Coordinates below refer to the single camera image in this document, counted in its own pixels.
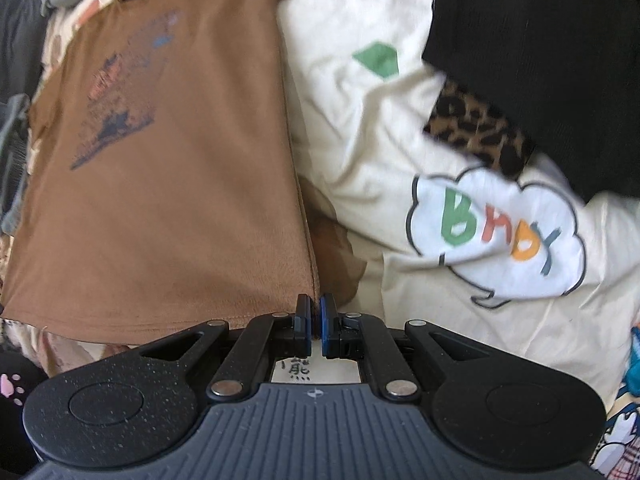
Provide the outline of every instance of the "pink paw print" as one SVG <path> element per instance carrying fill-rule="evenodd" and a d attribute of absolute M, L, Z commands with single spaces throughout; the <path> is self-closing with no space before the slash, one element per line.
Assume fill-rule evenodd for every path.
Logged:
<path fill-rule="evenodd" d="M 11 378 L 7 374 L 0 375 L 0 394 L 4 395 L 7 399 L 12 399 L 16 406 L 21 406 L 23 402 L 15 397 L 15 394 L 23 394 L 24 388 L 17 386 L 16 383 L 21 379 L 20 375 L 13 374 Z"/>

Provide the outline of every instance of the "brown shirt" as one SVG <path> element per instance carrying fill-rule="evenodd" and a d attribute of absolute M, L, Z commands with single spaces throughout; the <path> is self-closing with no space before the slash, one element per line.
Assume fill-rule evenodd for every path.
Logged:
<path fill-rule="evenodd" d="M 78 32 L 31 111 L 5 317 L 140 344 L 317 295 L 277 2 L 124 0 Z"/>

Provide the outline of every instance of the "leopard print fabric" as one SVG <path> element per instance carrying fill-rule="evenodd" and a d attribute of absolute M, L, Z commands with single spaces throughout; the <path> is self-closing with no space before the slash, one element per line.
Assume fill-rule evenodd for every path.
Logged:
<path fill-rule="evenodd" d="M 447 80 L 424 133 L 470 153 L 506 178 L 520 176 L 533 142 L 498 110 Z"/>

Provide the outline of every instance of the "cloud graphic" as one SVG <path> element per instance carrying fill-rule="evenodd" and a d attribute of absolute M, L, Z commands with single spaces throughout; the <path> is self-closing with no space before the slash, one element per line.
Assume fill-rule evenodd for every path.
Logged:
<path fill-rule="evenodd" d="M 482 290 L 471 297 L 475 304 L 554 298 L 582 283 L 584 241 L 573 205 L 558 190 L 472 168 L 456 179 L 416 176 L 412 195 L 409 243 L 427 262 Z"/>

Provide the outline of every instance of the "ribbed surface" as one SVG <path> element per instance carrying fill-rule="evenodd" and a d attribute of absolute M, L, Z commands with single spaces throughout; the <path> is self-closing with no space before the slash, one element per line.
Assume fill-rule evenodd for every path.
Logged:
<path fill-rule="evenodd" d="M 210 410 L 181 448 L 119 472 L 47 463 L 31 480 L 597 480 L 586 465 L 516 474 L 472 462 L 443 444 L 417 408 L 373 396 L 366 384 L 263 384 Z"/>

